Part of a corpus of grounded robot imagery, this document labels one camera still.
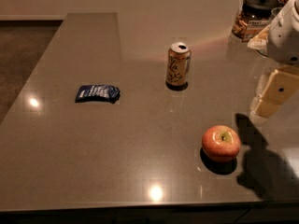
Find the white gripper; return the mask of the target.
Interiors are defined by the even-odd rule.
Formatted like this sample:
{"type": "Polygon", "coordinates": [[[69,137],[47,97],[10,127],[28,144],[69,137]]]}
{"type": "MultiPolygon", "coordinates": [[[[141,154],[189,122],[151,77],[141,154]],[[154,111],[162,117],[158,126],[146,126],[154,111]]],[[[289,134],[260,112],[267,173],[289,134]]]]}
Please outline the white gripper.
{"type": "Polygon", "coordinates": [[[269,118],[299,89],[299,0],[289,0],[271,21],[268,57],[283,65],[262,74],[250,110],[269,118]]]}

